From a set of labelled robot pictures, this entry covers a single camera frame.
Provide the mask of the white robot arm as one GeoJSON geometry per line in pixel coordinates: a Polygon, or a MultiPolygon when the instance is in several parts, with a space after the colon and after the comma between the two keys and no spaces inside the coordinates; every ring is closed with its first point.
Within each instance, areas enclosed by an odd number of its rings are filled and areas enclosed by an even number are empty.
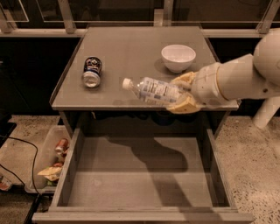
{"type": "Polygon", "coordinates": [[[167,108],[173,114],[219,109],[242,99],[263,99],[253,117],[253,124],[262,129],[280,108],[280,29],[269,31],[252,54],[204,66],[171,82],[188,89],[181,100],[167,108]]]}

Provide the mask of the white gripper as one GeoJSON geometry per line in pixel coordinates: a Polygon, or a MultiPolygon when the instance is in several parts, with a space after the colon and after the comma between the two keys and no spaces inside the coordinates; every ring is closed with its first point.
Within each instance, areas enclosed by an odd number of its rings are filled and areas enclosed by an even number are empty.
{"type": "Polygon", "coordinates": [[[173,79],[171,84],[191,89],[191,94],[183,95],[175,104],[169,105],[166,109],[173,114],[183,115],[200,111],[198,103],[202,106],[229,105],[231,101],[222,95],[218,86],[217,78],[221,66],[221,63],[216,62],[202,67],[197,73],[183,73],[173,79]]]}

